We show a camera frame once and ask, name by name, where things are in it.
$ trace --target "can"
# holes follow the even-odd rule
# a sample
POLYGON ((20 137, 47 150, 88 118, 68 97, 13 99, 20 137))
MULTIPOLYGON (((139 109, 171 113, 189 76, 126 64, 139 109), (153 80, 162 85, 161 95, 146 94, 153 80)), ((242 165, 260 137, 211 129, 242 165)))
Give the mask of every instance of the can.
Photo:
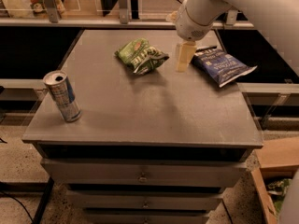
POLYGON ((81 110, 67 74, 59 70, 52 71, 44 76, 43 81, 64 120, 66 122, 77 120, 81 115, 81 110))

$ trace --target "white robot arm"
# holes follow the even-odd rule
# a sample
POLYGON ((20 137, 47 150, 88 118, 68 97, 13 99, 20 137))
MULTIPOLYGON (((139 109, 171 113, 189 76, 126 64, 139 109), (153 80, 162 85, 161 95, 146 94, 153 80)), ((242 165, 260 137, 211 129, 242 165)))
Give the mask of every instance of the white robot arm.
POLYGON ((178 35, 200 40, 231 7, 245 14, 299 76, 299 0, 185 0, 177 14, 178 35))

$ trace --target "green bag in box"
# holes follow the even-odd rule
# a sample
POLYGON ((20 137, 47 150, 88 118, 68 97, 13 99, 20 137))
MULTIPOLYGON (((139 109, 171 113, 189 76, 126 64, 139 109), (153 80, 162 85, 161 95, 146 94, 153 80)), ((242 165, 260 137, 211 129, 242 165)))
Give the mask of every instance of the green bag in box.
POLYGON ((150 46, 149 41, 139 38, 115 52, 122 62, 137 75, 147 74, 168 60, 168 54, 150 46))

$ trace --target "can top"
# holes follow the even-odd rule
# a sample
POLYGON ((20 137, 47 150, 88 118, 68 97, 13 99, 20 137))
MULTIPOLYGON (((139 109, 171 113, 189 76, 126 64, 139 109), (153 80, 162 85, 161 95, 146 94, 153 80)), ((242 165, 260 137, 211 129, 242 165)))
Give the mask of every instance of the can top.
POLYGON ((67 74, 63 71, 52 71, 47 73, 43 81, 46 85, 58 85, 65 81, 67 74))

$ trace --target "open cardboard box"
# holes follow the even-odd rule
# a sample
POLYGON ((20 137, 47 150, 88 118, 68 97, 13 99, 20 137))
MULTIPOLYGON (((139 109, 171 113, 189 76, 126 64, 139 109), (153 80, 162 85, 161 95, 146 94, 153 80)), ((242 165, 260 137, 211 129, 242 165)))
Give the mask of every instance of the open cardboard box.
POLYGON ((293 178, 299 168, 299 137, 264 141, 256 150, 260 168, 251 172, 266 224, 277 224, 276 210, 265 183, 276 177, 293 178))

